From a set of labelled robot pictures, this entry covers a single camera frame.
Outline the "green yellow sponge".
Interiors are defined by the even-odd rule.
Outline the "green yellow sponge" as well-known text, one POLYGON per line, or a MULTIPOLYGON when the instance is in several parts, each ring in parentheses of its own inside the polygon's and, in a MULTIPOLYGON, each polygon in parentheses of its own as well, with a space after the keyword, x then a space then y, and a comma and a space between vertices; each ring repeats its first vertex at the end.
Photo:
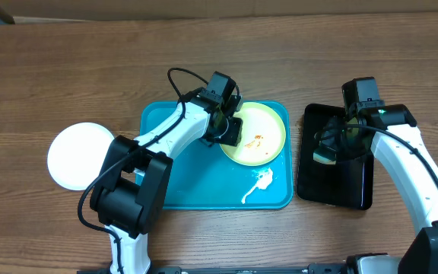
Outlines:
POLYGON ((332 130, 324 130, 314 135, 317 147, 313 152, 313 160, 326 165, 334 165, 337 162, 338 143, 336 134, 332 130))

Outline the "green rimmed plate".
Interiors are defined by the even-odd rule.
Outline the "green rimmed plate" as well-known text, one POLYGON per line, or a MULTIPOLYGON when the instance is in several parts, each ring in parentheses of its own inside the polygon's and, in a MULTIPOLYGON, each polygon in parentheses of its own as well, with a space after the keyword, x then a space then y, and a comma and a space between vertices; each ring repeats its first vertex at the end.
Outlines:
POLYGON ((259 166, 273 161, 282 151, 287 133, 282 118, 265 104, 246 102, 233 115, 243 121, 237 146, 221 145, 232 161, 246 166, 259 166))

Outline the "white plate with red smears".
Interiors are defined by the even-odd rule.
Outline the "white plate with red smears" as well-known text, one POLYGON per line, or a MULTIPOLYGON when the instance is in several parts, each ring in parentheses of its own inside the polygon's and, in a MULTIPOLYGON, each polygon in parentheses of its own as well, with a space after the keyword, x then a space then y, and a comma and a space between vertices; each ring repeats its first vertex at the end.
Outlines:
POLYGON ((96 123, 77 123, 61 131, 49 147, 52 179, 67 190, 85 190, 100 174, 114 136, 96 123))

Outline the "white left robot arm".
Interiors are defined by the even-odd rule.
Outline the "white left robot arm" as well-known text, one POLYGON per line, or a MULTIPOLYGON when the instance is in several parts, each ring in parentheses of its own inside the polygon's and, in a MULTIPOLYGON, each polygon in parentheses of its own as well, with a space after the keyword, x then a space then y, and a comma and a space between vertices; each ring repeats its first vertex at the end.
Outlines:
POLYGON ((108 273, 148 273, 148 232, 160 214, 174 159, 192 142, 238 145, 243 121, 234 113, 240 95, 210 99, 187 94, 159 126, 136 139, 111 141, 97 178, 82 194, 110 237, 108 273))

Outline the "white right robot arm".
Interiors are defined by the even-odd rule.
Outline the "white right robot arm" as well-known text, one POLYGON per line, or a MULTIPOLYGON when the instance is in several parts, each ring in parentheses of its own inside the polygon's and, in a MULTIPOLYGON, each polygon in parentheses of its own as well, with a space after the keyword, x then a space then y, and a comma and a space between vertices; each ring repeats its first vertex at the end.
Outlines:
POLYGON ((314 161, 337 164, 372 155, 386 169, 411 216, 416 237, 402 257, 350 256, 349 273, 438 273, 438 167, 402 104, 350 110, 315 134, 314 161))

